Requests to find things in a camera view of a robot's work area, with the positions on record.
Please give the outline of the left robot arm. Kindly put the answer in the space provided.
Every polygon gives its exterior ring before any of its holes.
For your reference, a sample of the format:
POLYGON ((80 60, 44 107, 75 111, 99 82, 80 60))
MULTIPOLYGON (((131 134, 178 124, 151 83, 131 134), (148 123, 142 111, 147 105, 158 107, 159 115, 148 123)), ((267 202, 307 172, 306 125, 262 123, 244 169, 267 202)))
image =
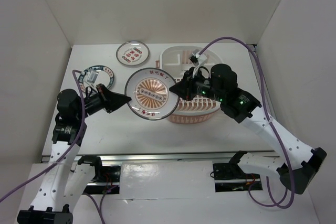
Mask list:
POLYGON ((130 101, 102 84, 86 98, 73 89, 58 94, 47 172, 29 209, 18 213, 18 223, 73 223, 72 212, 87 183, 99 181, 104 170, 101 158, 92 155, 82 156, 71 169, 87 129, 85 118, 100 110, 112 113, 130 101))

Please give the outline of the aluminium front rail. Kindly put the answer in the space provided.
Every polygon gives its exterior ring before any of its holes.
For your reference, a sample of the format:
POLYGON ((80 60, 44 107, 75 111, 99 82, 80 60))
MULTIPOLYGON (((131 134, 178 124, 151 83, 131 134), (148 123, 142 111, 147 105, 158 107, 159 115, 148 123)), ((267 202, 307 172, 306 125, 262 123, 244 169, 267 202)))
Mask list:
POLYGON ((152 153, 152 154, 93 154, 99 156, 104 164, 119 164, 123 162, 174 162, 174 161, 203 161, 215 163, 228 162, 237 151, 233 152, 198 152, 198 153, 152 153))

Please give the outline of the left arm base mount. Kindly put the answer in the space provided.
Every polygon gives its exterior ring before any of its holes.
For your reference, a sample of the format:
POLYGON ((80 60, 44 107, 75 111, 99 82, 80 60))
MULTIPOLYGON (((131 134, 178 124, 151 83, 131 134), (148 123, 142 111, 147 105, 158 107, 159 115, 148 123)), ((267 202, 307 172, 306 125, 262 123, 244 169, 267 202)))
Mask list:
POLYGON ((91 180, 86 188, 85 193, 90 195, 116 195, 120 193, 120 176, 121 166, 102 166, 99 176, 91 180))

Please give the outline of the red character plate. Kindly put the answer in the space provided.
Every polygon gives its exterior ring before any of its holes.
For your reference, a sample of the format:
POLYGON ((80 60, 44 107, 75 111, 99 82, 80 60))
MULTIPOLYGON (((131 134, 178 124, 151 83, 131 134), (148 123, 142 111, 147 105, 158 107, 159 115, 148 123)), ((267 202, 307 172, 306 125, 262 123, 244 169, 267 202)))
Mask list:
POLYGON ((118 47, 115 55, 119 63, 132 67, 146 62, 149 59, 150 50, 140 41, 128 41, 118 47))

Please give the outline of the green rim plate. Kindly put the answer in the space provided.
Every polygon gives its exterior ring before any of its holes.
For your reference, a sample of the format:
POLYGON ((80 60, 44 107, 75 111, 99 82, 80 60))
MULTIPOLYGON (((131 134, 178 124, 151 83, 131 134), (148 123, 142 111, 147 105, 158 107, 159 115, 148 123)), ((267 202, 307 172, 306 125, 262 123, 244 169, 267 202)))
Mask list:
POLYGON ((81 74, 78 77, 78 82, 83 93, 85 93, 87 87, 92 87, 93 92, 96 93, 97 91, 96 85, 100 83, 105 85, 107 89, 111 90, 114 85, 114 81, 115 81, 114 72, 109 67, 104 65, 95 65, 86 68, 81 72, 81 74), (86 74, 90 70, 95 70, 99 73, 95 83, 88 83, 86 81, 87 78, 86 74))

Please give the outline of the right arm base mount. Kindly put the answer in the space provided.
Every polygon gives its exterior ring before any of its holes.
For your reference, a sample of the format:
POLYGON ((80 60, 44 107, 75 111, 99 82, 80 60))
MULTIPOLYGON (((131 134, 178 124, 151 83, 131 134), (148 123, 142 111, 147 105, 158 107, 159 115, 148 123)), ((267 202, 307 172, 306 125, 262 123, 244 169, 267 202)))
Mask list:
POLYGON ((210 177, 214 180, 217 193, 263 188, 260 175, 246 174, 238 166, 230 163, 214 163, 210 177))

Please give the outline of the white pink dish rack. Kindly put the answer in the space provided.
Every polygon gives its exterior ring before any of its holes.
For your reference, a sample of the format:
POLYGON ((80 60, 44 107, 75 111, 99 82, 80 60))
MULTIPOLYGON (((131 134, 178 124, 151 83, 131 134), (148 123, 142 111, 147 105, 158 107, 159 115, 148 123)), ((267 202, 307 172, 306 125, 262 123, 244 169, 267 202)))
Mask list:
MULTIPOLYGON (((176 82, 183 78, 185 71, 193 66, 189 56, 194 51, 201 51, 197 46, 173 46, 165 49, 156 61, 156 67, 168 72, 176 82)), ((197 124, 209 120, 220 105, 211 99, 196 96, 191 101, 179 100, 176 110, 168 117, 175 124, 197 124)))

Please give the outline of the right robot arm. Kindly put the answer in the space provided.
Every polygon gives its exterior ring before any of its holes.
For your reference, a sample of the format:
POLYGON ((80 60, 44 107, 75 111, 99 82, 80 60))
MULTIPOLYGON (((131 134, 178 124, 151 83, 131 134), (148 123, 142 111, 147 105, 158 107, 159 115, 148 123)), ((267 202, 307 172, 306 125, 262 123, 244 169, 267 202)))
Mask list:
POLYGON ((237 74, 226 64, 212 66, 208 78, 190 68, 170 91, 185 101, 199 95, 219 102, 228 117, 250 129, 279 155, 271 159, 247 151, 237 152, 229 165, 235 178, 244 174, 279 178, 288 190, 301 195, 327 156, 324 149, 300 141, 266 112, 260 101, 239 88, 237 74))

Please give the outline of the orange sunburst plate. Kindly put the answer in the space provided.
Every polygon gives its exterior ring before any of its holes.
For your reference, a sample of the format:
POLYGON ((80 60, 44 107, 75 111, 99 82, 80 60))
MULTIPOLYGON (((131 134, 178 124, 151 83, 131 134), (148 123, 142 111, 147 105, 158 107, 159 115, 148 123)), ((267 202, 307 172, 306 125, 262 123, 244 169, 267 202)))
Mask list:
POLYGON ((142 119, 157 121, 170 116, 179 104, 178 95, 169 88, 176 84, 166 71, 143 68, 130 75, 124 88, 131 98, 128 107, 142 119))

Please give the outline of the aluminium side rail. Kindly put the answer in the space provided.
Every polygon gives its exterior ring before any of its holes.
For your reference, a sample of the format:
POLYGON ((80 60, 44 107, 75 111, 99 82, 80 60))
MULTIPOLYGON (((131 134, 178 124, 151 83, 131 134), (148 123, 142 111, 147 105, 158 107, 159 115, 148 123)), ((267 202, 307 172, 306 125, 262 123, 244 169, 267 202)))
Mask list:
POLYGON ((249 55, 251 58, 253 59, 258 59, 258 55, 257 55, 257 51, 256 51, 256 44, 248 44, 247 45, 249 47, 249 55))

